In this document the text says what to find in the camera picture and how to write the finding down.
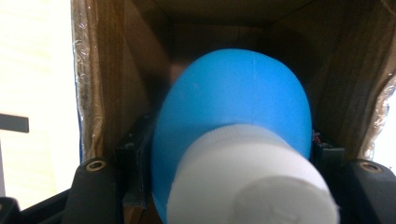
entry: cardboard wall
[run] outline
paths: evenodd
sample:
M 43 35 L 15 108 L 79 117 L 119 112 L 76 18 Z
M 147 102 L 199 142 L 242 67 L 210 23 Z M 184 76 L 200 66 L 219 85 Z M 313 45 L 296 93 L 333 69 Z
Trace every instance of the cardboard wall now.
M 314 125 L 346 147 L 347 159 L 356 158 L 376 96 L 396 70 L 390 59 L 396 41 L 395 3 L 229 3 L 95 2 L 105 110 L 103 154 L 112 154 L 137 117 L 161 106 L 192 61 L 215 49 L 241 48 L 286 64 L 305 88 Z

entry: clear plastic wrap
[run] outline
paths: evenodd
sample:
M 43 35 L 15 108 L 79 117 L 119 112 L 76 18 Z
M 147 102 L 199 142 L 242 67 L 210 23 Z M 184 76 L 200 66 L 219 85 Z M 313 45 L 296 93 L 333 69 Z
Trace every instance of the clear plastic wrap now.
M 95 1 L 72 0 L 73 50 L 82 160 L 103 155 L 104 104 Z
M 387 121 L 389 112 L 389 98 L 396 89 L 396 76 L 393 76 L 376 99 L 375 112 L 371 121 L 371 126 L 366 134 L 366 140 L 361 148 L 361 159 L 372 160 L 375 153 L 375 140 L 381 134 Z

